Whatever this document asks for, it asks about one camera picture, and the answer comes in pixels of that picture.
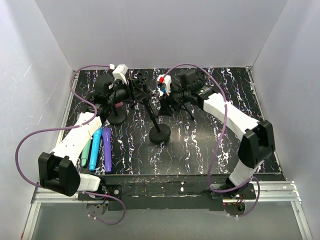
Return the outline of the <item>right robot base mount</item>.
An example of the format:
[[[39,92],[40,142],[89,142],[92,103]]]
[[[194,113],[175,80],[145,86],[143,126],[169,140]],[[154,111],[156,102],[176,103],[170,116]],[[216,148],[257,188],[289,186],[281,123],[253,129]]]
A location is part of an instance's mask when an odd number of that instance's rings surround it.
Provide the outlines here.
[[[227,185],[219,185],[219,192],[210,191],[209,196],[214,201],[221,201],[223,211],[226,212],[228,217],[239,219],[247,216],[257,206],[260,198],[260,188],[256,192],[252,183],[247,183],[238,189],[228,191]]]

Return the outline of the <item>mint green microphone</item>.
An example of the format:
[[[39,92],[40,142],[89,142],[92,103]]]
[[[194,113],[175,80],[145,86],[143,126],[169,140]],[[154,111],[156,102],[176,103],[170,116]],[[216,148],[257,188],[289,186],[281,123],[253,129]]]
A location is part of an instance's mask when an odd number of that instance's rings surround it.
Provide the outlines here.
[[[81,167],[86,167],[90,161],[91,145],[93,138],[91,137],[81,152]]]

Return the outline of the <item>solid purple microphone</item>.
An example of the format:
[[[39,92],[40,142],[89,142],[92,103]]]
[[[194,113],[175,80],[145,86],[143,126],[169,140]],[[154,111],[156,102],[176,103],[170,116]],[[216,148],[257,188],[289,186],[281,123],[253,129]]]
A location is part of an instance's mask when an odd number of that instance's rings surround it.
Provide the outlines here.
[[[104,166],[105,172],[112,172],[112,143],[111,136],[112,132],[109,127],[102,128],[102,140],[103,140],[103,149],[104,149]]]

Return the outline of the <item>black tripod stand with ring clamp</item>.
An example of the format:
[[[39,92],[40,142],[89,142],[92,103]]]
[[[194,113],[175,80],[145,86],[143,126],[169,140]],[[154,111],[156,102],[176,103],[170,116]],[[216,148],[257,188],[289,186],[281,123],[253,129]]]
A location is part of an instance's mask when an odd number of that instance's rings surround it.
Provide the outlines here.
[[[151,119],[157,119],[159,116],[155,113],[155,111],[152,108],[151,99],[152,96],[149,94],[141,94],[139,96],[135,96],[135,98],[130,103],[130,108],[134,109],[136,105],[141,104],[144,106]]]

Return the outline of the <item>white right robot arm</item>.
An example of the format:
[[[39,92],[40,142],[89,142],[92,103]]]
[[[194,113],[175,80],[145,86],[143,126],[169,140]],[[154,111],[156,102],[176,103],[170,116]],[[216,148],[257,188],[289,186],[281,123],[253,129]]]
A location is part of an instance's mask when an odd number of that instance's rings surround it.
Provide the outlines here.
[[[179,84],[171,76],[157,77],[160,101],[159,115],[171,116],[186,103],[198,106],[226,124],[241,141],[238,163],[226,180],[227,195],[237,199],[245,192],[244,185],[258,167],[276,150],[272,124],[259,121],[225,100],[218,87],[206,83],[206,74],[200,69],[188,69],[178,74]]]

